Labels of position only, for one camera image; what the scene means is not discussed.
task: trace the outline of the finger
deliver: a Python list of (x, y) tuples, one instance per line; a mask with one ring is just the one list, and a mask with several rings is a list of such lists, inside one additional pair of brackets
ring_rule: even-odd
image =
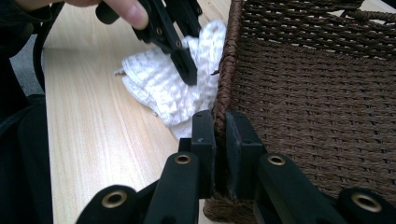
[(137, 0), (105, 0), (123, 19), (135, 29), (143, 30), (149, 24), (149, 15)]

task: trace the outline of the wooden table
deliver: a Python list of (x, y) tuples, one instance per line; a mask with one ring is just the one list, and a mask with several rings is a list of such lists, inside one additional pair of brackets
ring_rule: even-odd
[[(382, 2), (364, 8), (393, 11)], [(228, 18), (230, 0), (199, 0), (204, 25)], [(160, 177), (177, 140), (113, 72), (144, 51), (122, 20), (103, 25), (94, 7), (65, 6), (44, 50), (55, 223), (74, 223), (96, 192), (119, 184), (141, 190)], [(208, 222), (200, 217), (200, 223)]]

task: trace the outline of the fingernail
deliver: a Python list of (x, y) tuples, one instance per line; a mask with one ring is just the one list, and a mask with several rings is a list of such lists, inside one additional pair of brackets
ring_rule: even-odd
[(135, 1), (128, 11), (127, 20), (135, 29), (143, 30), (149, 24), (149, 15), (143, 6)]

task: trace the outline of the white cloth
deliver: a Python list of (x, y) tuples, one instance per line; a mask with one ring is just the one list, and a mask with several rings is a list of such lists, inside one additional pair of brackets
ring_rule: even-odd
[(190, 48), (197, 67), (197, 85), (188, 86), (178, 74), (170, 56), (160, 48), (132, 55), (122, 61), (126, 73), (122, 81), (132, 96), (150, 107), (176, 138), (191, 137), (194, 113), (213, 107), (218, 91), (219, 69), (226, 25), (212, 21), (199, 38), (186, 36), (183, 47)]

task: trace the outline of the brown woven basket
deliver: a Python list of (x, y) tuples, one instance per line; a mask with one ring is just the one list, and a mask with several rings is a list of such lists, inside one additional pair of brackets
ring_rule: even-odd
[[(289, 155), (322, 192), (367, 188), (396, 205), (396, 15), (361, 3), (233, 0), (216, 133), (221, 140), (226, 110), (241, 111), (266, 149)], [(252, 223), (250, 209), (210, 200), (205, 214)]]

